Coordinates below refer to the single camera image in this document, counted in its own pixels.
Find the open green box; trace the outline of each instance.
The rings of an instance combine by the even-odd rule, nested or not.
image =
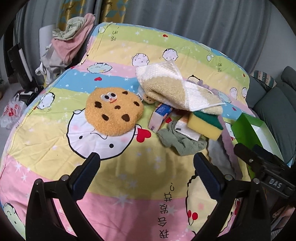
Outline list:
[[[242,113],[232,124],[231,129],[238,143],[244,144],[249,149],[258,144],[284,160],[274,137],[262,120]]]

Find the white plastic bag with red print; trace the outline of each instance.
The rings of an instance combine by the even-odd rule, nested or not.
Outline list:
[[[20,96],[17,94],[4,108],[3,114],[0,117],[1,127],[12,129],[14,124],[20,119],[27,106],[23,101],[20,101],[19,98]]]

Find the plush toy eye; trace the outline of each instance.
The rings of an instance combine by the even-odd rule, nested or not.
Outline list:
[[[103,94],[103,95],[101,95],[101,99],[103,100],[103,101],[110,101],[110,97],[108,96],[108,94],[107,95],[105,95],[105,94]]]
[[[116,98],[117,98],[116,94],[113,93],[113,92],[109,92],[107,95],[108,95],[110,98],[112,98],[112,99],[116,99]]]

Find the floor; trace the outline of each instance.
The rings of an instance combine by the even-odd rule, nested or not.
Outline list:
[[[15,93],[18,90],[21,90],[21,89],[22,87],[20,86],[19,83],[6,86],[4,96],[0,100],[0,116],[2,115],[4,107],[7,105],[8,101],[15,95]],[[10,130],[0,127],[0,158],[2,156],[3,149],[9,134],[10,134]]]

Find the gray sofa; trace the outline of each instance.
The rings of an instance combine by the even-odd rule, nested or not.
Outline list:
[[[274,136],[284,162],[295,161],[296,148],[296,71],[287,66],[276,86],[270,89],[250,76],[246,102]]]

